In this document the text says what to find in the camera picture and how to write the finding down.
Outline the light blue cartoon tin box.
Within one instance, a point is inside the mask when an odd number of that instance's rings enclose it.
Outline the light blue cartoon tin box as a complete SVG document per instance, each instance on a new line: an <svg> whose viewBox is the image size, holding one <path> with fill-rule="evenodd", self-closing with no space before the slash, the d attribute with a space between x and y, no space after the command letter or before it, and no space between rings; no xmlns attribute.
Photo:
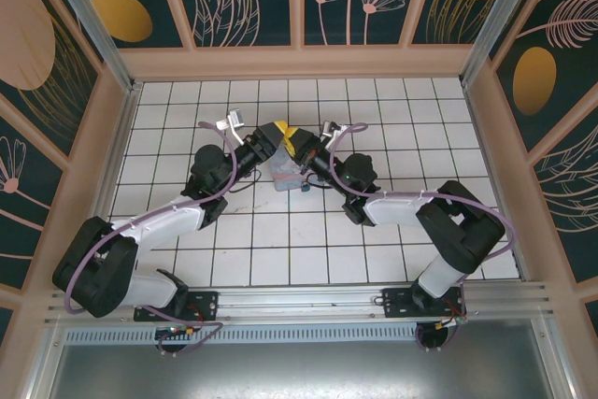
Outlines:
<svg viewBox="0 0 598 399"><path fill-rule="evenodd" d="M310 189L317 187L328 189L322 181L316 181L311 176L313 172L301 172L301 168L289 156L283 145L278 147L276 153L269 159L272 179L277 192L298 190L301 191L301 183L306 181Z"/></svg>

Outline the grey metal sheet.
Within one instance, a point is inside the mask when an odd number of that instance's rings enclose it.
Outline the grey metal sheet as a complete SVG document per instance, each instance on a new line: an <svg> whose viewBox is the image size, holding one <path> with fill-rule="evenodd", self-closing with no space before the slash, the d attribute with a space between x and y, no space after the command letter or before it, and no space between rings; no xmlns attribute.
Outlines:
<svg viewBox="0 0 598 399"><path fill-rule="evenodd" d="M413 343L70 347L50 399L555 399L535 354Z"/></svg>

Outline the aluminium side rail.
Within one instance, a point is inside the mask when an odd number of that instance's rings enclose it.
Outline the aluminium side rail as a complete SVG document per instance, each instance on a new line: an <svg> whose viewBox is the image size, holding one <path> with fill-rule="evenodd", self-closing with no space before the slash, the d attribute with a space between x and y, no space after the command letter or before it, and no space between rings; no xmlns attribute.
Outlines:
<svg viewBox="0 0 598 399"><path fill-rule="evenodd" d="M106 79L93 90L67 182L70 219L64 258L71 264L77 264L86 250L86 243L75 242L85 221L109 215L138 95L138 90L128 92Z"/></svg>
<svg viewBox="0 0 598 399"><path fill-rule="evenodd" d="M499 127L504 126L502 122L493 123L491 121L492 119L501 119L503 117L505 107L502 105L502 102L505 100L504 96L499 93L496 86L488 83L483 84L481 81L469 88L464 88L463 95L474 125L491 184L491 197L493 200L484 200L484 204L504 218L512 221L494 161L494 152L498 149L499 141L491 139L493 136L497 137ZM505 232L505 241L501 240L482 263L485 277L488 279L516 278L521 281L527 281L529 270L522 258L520 247L514 244L512 247L499 253L499 250L503 246L506 246L512 237L508 226L505 227Z"/></svg>

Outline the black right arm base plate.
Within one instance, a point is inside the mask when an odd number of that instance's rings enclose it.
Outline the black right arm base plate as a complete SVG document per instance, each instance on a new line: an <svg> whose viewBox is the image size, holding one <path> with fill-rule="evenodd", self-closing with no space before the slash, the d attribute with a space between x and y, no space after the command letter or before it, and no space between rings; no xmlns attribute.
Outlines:
<svg viewBox="0 0 598 399"><path fill-rule="evenodd" d="M381 306L386 318L449 318L465 316L462 290L450 287L439 298L433 298L420 287L388 288L381 291Z"/></svg>

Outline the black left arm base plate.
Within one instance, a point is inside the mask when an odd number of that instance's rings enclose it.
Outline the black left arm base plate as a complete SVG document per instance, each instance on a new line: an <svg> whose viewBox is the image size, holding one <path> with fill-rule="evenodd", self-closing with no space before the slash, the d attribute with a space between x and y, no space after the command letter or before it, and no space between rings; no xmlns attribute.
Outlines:
<svg viewBox="0 0 598 399"><path fill-rule="evenodd" d="M159 312L181 321L214 321L219 307L217 292L200 291L176 294Z"/></svg>

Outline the aluminium mounting rail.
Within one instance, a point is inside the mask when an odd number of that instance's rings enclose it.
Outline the aluminium mounting rail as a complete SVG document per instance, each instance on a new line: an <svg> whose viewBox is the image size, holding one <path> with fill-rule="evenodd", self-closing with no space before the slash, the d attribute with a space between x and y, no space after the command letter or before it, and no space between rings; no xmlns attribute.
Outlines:
<svg viewBox="0 0 598 399"><path fill-rule="evenodd" d="M227 325L348 322L426 322L448 318L386 318L381 291L407 284L347 284L306 287L204 288L219 294L215 321ZM476 320L535 319L552 316L555 308L539 282L472 281L459 286L466 317Z"/></svg>

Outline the aluminium frame post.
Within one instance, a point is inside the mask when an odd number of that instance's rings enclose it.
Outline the aluminium frame post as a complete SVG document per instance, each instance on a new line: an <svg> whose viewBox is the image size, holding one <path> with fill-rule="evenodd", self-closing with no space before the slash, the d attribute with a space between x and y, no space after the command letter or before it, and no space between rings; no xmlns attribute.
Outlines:
<svg viewBox="0 0 598 399"><path fill-rule="evenodd" d="M119 85L127 93L138 91L141 84L136 83L135 79L131 76L113 39L93 7L91 0L68 0L68 2L78 14L83 27L87 30L93 44L99 50L104 62L115 76Z"/></svg>
<svg viewBox="0 0 598 399"><path fill-rule="evenodd" d="M504 30L520 0L496 0L484 21L473 47L459 75L462 88L467 91L490 54L491 48Z"/></svg>

